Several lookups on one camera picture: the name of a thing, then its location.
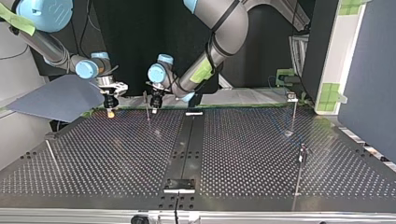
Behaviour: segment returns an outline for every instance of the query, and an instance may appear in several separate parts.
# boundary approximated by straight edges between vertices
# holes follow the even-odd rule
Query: cable
[[[88,2],[87,2],[87,15],[88,15],[88,21],[90,22],[90,25],[91,25],[95,30],[101,32],[101,30],[100,30],[97,26],[95,26],[95,25],[93,24],[92,20],[91,20],[91,7],[92,7],[92,6],[90,6],[90,1],[88,1]]]
[[[305,85],[303,83],[303,79],[301,77],[301,74],[299,74],[299,71],[297,69],[297,61],[296,61],[296,57],[295,57],[295,48],[294,48],[294,45],[292,43],[293,42],[292,39],[294,37],[294,22],[295,22],[295,19],[296,19],[298,6],[299,6],[299,1],[297,0],[296,1],[296,6],[295,6],[294,11],[293,11],[293,19],[291,20],[291,55],[292,55],[292,59],[294,60],[294,63],[295,63],[295,66],[296,66],[296,70],[295,70],[296,74],[295,75],[300,79],[301,85],[303,86],[303,89],[304,89],[306,95],[309,97],[309,99],[314,101],[314,99],[309,95],[308,91],[306,90],[306,87],[305,87]]]
[[[177,215],[177,207],[178,207],[178,196],[177,195],[177,200],[176,200],[176,205],[175,205],[175,223],[178,224],[178,215]]]
[[[13,55],[13,56],[6,57],[6,58],[0,58],[0,61],[17,58],[17,57],[21,56],[22,54],[24,54],[28,49],[29,49],[29,45],[26,45],[26,48],[23,50],[23,52],[21,52],[19,54],[16,54],[16,55]]]
[[[270,87],[271,91],[273,91],[273,92],[276,93],[277,95],[285,96],[285,97],[286,97],[286,95],[287,95],[288,92],[286,91],[285,85],[282,86],[282,87],[283,87],[283,90],[285,91],[285,94],[280,94],[279,92],[276,92],[276,91],[274,90],[274,88],[271,86],[271,81],[270,81],[271,78],[274,78],[274,79],[276,80],[276,77],[274,77],[274,76],[268,77],[268,86]]]
[[[53,36],[53,38],[58,42],[58,44],[62,47],[63,51],[64,51],[64,57],[62,58],[61,61],[57,62],[57,63],[53,63],[51,62],[51,65],[55,66],[55,67],[59,67],[62,66],[63,64],[67,63],[67,67],[66,67],[66,73],[69,74],[70,72],[70,64],[71,64],[71,56],[70,56],[70,52],[69,50],[67,50],[67,48],[64,46],[64,44],[62,44],[62,42],[57,39],[55,36]]]
[[[70,23],[72,25],[73,37],[74,37],[75,43],[77,45],[77,53],[80,55],[81,52],[79,50],[79,45],[78,45],[77,35],[76,35],[76,29],[75,29],[75,26],[74,26],[74,23],[73,23],[73,19],[70,21]]]
[[[79,48],[81,49],[82,54],[86,57],[88,57],[88,54],[85,53],[83,47],[82,47],[82,41],[84,40],[84,36],[85,36],[85,32],[87,31],[87,26],[88,26],[88,22],[89,22],[89,17],[90,17],[90,13],[91,13],[91,5],[92,5],[92,0],[88,0],[87,2],[87,17],[85,18],[85,22],[84,22],[84,28],[82,30],[82,34],[81,34],[81,38],[79,39]]]

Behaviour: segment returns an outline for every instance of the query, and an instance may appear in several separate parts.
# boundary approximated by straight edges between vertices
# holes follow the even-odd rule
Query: perforated metal table
[[[396,213],[396,174],[308,108],[294,122],[289,107],[184,112],[96,112],[70,125],[0,172],[0,223],[21,208]],[[165,194],[169,179],[192,179],[195,193]]]

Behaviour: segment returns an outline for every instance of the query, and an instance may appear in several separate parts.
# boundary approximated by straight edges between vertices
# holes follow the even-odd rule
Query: black curtain
[[[302,0],[308,16],[315,0]],[[204,51],[210,30],[192,15],[182,0],[93,1],[103,38],[117,80],[129,85],[127,95],[147,90],[147,71],[160,53],[175,58],[179,76]],[[236,87],[265,87],[276,69],[291,68],[289,36],[291,24],[271,7],[256,7],[249,13],[250,30],[241,51],[226,61],[222,74]],[[218,77],[203,88],[213,93]]]

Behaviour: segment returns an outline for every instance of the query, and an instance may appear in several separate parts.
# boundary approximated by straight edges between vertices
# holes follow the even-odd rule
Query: gray cloth
[[[77,76],[63,76],[7,106],[23,114],[72,122],[99,106],[103,95],[95,84]]]

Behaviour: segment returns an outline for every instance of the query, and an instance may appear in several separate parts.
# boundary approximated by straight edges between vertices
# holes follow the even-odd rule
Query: white wall
[[[0,23],[0,59],[23,52],[26,44]],[[14,59],[0,60],[0,108],[44,85],[31,51]],[[0,169],[38,146],[50,132],[49,121],[0,110]]]

